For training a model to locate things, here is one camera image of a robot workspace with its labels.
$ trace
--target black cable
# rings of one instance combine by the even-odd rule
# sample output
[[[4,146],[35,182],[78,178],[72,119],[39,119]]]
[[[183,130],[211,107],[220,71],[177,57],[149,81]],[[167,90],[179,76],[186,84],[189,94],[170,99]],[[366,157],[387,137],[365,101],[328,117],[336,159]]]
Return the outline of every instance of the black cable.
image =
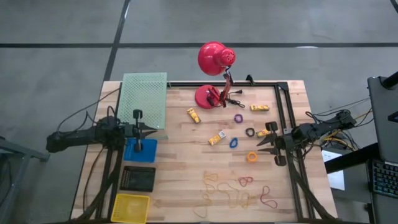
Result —
[[[339,113],[339,112],[342,112],[342,111],[346,111],[348,113],[348,115],[346,117],[344,117],[344,118],[341,118],[341,119],[345,119],[345,118],[351,116],[351,112],[349,110],[338,110],[338,111],[335,111],[335,112],[332,112],[332,113],[328,113],[328,114],[313,114],[313,113],[311,113],[309,111],[306,111],[305,114],[307,116],[309,116],[310,118],[312,118],[315,121],[316,124],[318,124],[318,123],[335,124],[335,123],[339,123],[339,121],[334,121],[334,122],[324,121],[324,120],[321,120],[321,119],[317,118],[317,116],[329,116],[331,114]]]
[[[242,108],[246,107],[245,105],[241,104],[241,102],[239,100],[231,100],[231,97],[229,96],[229,93],[228,93],[228,96],[225,99],[225,101],[227,101],[228,103],[231,103],[232,105],[238,105],[238,106],[240,106]]]
[[[301,157],[303,160],[305,159],[305,156],[312,150],[313,146],[315,144],[313,142],[311,142],[311,146],[309,149],[307,149],[307,151],[303,154],[303,156]]]
[[[94,170],[95,164],[97,163],[98,159],[100,158],[100,155],[101,155],[103,150],[104,150],[104,146],[102,147],[102,149],[99,151],[98,155],[96,156],[96,158],[95,158],[95,160],[93,162],[93,165],[91,166],[90,173],[88,174],[88,177],[87,177],[85,189],[83,191],[83,208],[82,208],[83,209],[83,213],[86,210],[87,186],[88,186],[88,183],[90,182],[91,175],[93,174],[93,170]]]
[[[317,115],[321,115],[321,114],[323,114],[323,113],[327,113],[327,112],[334,111],[334,110],[337,110],[337,109],[340,109],[340,108],[344,108],[344,107],[346,107],[346,106],[351,106],[351,105],[354,105],[354,104],[356,104],[356,103],[358,103],[358,104],[355,105],[355,106],[358,106],[358,105],[360,105],[361,103],[364,103],[365,101],[368,101],[369,99],[370,99],[370,98],[367,97],[367,98],[365,98],[365,99],[355,101],[354,103],[349,103],[349,104],[344,105],[344,106],[339,106],[339,107],[337,107],[337,108],[333,108],[333,109],[330,109],[330,110],[327,110],[327,111],[318,113]]]
[[[369,109],[369,111],[366,113],[365,117],[362,119],[361,122],[359,122],[359,124],[357,124],[355,127],[359,127],[366,119],[366,117],[369,115],[369,113],[372,111],[372,108]]]
[[[97,124],[96,121],[94,121],[94,119],[90,116],[90,114],[86,111],[86,116],[95,124]]]
[[[357,126],[355,126],[354,128],[357,128],[357,127],[361,127],[361,126],[367,125],[367,124],[369,124],[370,122],[372,122],[373,120],[374,120],[374,118],[372,118],[372,120],[370,120],[370,121],[368,121],[368,122],[366,122],[366,123],[364,123],[364,124],[357,125]]]
[[[231,94],[232,93],[242,94],[243,91],[242,90],[238,90],[238,91],[235,91],[235,92],[228,93],[228,96],[226,97],[225,101],[227,101],[228,103],[231,103],[232,105],[238,105],[238,106],[240,106],[242,108],[245,108],[246,106],[244,106],[239,100],[232,100],[231,99]]]
[[[112,110],[113,117],[114,117],[114,122],[117,123],[117,122],[118,122],[118,118],[116,117],[116,113],[114,112],[113,107],[112,107],[112,106],[108,106],[107,109],[106,109],[106,117],[107,117],[106,119],[107,119],[107,121],[108,121],[108,124],[110,124],[110,123],[109,123],[109,109]]]
[[[0,201],[0,208],[2,207],[4,201],[6,200],[8,194],[10,193],[11,187],[12,187],[12,175],[11,175],[11,163],[10,163],[10,159],[8,158],[8,156],[4,155],[7,159],[7,165],[8,165],[8,176],[9,176],[9,186],[7,189],[6,194],[4,195],[4,197],[1,199]]]
[[[88,106],[86,106],[86,107],[84,107],[84,108],[82,108],[82,109],[80,109],[80,110],[74,112],[73,114],[71,114],[70,116],[68,116],[67,118],[65,118],[65,119],[64,119],[63,121],[61,121],[61,123],[58,125],[57,133],[61,136],[61,134],[60,134],[60,128],[61,128],[61,125],[62,125],[65,121],[67,121],[67,120],[70,119],[71,117],[75,116],[75,115],[78,114],[79,112],[81,112],[81,111],[83,111],[83,110],[85,110],[85,109],[87,109],[87,108],[89,108],[89,107],[91,107],[91,106],[96,105],[97,103],[99,103],[100,101],[102,101],[103,99],[105,99],[106,97],[108,97],[110,94],[112,94],[112,93],[114,93],[114,92],[116,92],[116,91],[118,91],[118,90],[120,90],[120,88],[117,88],[117,89],[111,91],[110,93],[108,93],[108,94],[105,95],[104,97],[100,98],[98,101],[96,101],[96,102],[94,102],[94,103],[92,103],[92,104],[90,104],[90,105],[88,105]],[[85,121],[83,122],[83,124],[82,124],[79,128],[76,128],[73,132],[78,131],[81,127],[83,127]]]

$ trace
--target small box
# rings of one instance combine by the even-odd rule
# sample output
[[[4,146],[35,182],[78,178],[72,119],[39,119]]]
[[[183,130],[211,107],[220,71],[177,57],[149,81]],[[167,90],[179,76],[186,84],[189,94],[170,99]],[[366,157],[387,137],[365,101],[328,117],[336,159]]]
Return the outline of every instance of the small box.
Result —
[[[187,110],[188,114],[191,116],[192,120],[197,124],[200,122],[200,118],[197,115],[197,113],[195,112],[195,110],[193,108],[189,108]]]
[[[266,136],[267,134],[269,134],[269,131],[267,131],[266,129],[264,129],[264,130],[262,130],[262,131],[256,132],[256,134],[257,134],[257,137],[258,137],[258,138],[261,138],[261,137],[264,137],[264,136]]]
[[[251,105],[251,111],[269,111],[269,107],[267,105]]]
[[[223,131],[220,131],[216,136],[212,137],[209,140],[209,143],[214,146],[216,143],[218,143],[219,141],[221,141],[223,138],[225,138],[225,133]]]

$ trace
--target white paper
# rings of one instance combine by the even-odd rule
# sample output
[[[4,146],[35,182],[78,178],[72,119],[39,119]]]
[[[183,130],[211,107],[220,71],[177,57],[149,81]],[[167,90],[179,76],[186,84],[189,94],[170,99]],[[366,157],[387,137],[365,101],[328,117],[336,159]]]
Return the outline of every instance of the white paper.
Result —
[[[337,158],[339,156],[341,156],[341,154],[322,150],[322,157],[323,157],[324,162],[329,161],[334,158]],[[344,172],[342,170],[328,174],[328,178],[329,178],[329,184],[330,184],[331,188],[338,189],[338,190],[345,190]]]

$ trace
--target yellow plastic basket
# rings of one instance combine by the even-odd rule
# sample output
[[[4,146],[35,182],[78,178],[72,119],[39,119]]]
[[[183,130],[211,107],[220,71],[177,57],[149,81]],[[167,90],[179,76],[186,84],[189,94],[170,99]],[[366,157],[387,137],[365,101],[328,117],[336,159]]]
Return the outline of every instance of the yellow plastic basket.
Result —
[[[116,223],[146,223],[149,201],[148,196],[117,194],[111,221]]]

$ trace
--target lamp shade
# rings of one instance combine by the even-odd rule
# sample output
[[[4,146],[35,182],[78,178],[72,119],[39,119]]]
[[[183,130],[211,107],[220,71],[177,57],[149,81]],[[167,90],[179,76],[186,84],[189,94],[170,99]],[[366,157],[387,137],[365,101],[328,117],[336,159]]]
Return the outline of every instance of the lamp shade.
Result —
[[[205,43],[199,50],[198,64],[207,75],[219,75],[227,66],[235,62],[235,52],[222,43],[211,41]]]

